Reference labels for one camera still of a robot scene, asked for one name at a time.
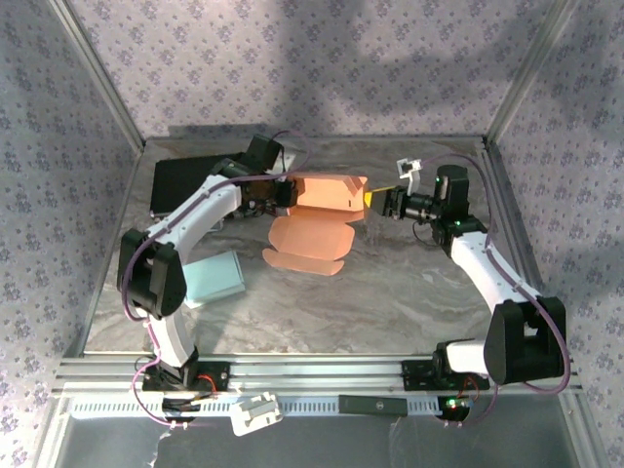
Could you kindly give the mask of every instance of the red wire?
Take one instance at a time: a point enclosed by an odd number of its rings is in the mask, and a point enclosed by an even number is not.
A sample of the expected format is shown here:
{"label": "red wire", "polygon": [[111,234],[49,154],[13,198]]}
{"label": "red wire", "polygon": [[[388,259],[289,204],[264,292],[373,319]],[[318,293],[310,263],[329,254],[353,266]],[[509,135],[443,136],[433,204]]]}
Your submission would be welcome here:
{"label": "red wire", "polygon": [[213,380],[212,377],[210,377],[209,375],[206,375],[204,373],[200,373],[199,375],[197,375],[197,378],[201,378],[203,380],[208,380],[211,385],[213,386],[213,393],[216,393],[216,385],[215,385],[215,381]]}

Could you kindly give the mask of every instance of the unfolded cardboard box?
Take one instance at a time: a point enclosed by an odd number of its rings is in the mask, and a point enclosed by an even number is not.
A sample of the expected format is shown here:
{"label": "unfolded cardboard box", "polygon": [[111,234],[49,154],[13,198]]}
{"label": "unfolded cardboard box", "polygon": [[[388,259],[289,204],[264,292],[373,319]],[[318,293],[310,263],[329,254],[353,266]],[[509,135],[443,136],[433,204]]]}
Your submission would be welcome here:
{"label": "unfolded cardboard box", "polygon": [[262,256],[274,267],[335,275],[344,266],[355,238],[347,222],[366,216],[367,178],[353,175],[294,175],[296,205],[278,217],[269,231],[274,249]]}

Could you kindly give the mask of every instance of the gray marble table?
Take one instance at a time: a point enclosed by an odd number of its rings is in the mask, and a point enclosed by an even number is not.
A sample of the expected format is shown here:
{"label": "gray marble table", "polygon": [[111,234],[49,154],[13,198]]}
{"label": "gray marble table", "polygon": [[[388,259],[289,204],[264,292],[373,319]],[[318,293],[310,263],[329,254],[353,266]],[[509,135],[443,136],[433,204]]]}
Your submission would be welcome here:
{"label": "gray marble table", "polygon": [[[476,139],[438,142],[412,139],[313,141],[308,170],[367,176],[370,187],[397,184],[395,161],[455,151],[475,152]],[[139,162],[118,237],[144,229],[149,217],[154,165],[162,159],[244,150],[248,142],[150,140]],[[435,169],[422,174],[431,193]],[[485,191],[471,171],[472,210],[487,217]],[[442,340],[484,336],[489,313],[467,275],[441,251],[419,247],[411,223],[372,214],[354,223],[356,239],[344,268],[333,277],[270,267],[269,215],[227,220],[206,235],[190,261],[233,249],[247,290],[197,309],[183,309],[189,331],[206,353],[430,353]],[[419,227],[422,236],[429,234]],[[143,327],[126,320],[115,288],[118,245],[100,292],[86,353],[148,349]]]}

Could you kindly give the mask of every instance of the white plastic clip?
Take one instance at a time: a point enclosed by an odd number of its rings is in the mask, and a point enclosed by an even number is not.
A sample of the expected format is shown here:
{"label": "white plastic clip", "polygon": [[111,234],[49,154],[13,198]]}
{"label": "white plastic clip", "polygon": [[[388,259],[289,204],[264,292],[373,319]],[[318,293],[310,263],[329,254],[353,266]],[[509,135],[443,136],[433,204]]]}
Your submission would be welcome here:
{"label": "white plastic clip", "polygon": [[284,416],[277,398],[268,392],[232,406],[232,429],[238,437],[280,422]]}
{"label": "white plastic clip", "polygon": [[397,161],[397,170],[399,171],[399,178],[408,178],[408,195],[411,195],[413,192],[418,190],[418,186],[420,185],[420,170],[422,169],[422,165],[420,164],[419,159],[412,159],[411,161],[408,158],[400,159]]}

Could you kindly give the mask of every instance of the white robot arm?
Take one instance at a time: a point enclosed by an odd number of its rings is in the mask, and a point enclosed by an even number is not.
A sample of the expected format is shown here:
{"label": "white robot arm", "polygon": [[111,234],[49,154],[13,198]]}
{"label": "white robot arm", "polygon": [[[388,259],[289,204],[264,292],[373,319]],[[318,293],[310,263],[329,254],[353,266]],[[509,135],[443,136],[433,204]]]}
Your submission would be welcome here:
{"label": "white robot arm", "polygon": [[[402,176],[420,164],[403,160],[398,167]],[[433,196],[414,193],[411,183],[373,190],[365,200],[379,215],[431,225],[434,243],[466,272],[492,314],[485,340],[438,344],[437,375],[474,373],[499,385],[563,375],[564,306],[524,284],[505,261],[484,225],[469,214],[468,187],[467,170],[447,165],[438,168]]]}
{"label": "white robot arm", "polygon": [[[122,272],[145,239],[161,233],[153,248],[133,266],[129,297],[138,313],[148,318],[161,350],[161,371],[188,388],[197,374],[198,352],[186,332],[179,310],[186,294],[181,265],[190,250],[221,219],[244,203],[241,187],[223,185],[241,167],[227,166],[225,175],[210,175],[202,187],[175,212],[146,232],[130,230],[122,239],[118,288]],[[475,284],[492,314],[486,340],[455,340],[439,343],[433,356],[439,376],[478,374],[498,384],[562,375],[561,346],[527,296],[537,300],[565,335],[566,311],[555,297],[544,298],[525,285],[520,276],[488,243],[488,234],[478,219],[468,213],[468,176],[465,168],[441,166],[433,196],[402,186],[373,190],[366,197],[380,215],[410,218],[430,224],[434,242],[461,267]],[[286,198],[293,203],[296,193]],[[194,209],[186,216],[180,215]],[[172,220],[179,222],[172,228]],[[536,331],[527,334],[526,328]]]}
{"label": "white robot arm", "polygon": [[[225,185],[205,198],[213,187],[226,180],[222,175],[209,175],[193,196],[169,216],[147,229],[148,235],[154,235],[197,200],[203,199],[179,224],[158,238],[160,244],[171,244],[174,247],[182,265],[186,264],[191,249],[200,239],[221,219],[241,206],[241,187],[236,185]],[[178,309],[172,315],[160,319],[149,315],[149,321],[160,345],[161,360],[172,368],[183,367],[195,351],[195,344],[186,331],[181,311]]]}
{"label": "white robot arm", "polygon": [[293,183],[278,180],[279,173],[268,175],[274,166],[286,171],[291,165],[294,157],[287,158],[284,151],[274,139],[255,136],[246,153],[235,155],[236,160],[222,159],[173,213],[146,231],[130,229],[122,238],[117,288],[139,317],[149,321],[160,349],[159,371],[181,388],[195,380],[198,366],[197,348],[180,310],[186,296],[182,265],[202,237],[243,205],[251,207],[257,200],[276,207],[294,203]]}

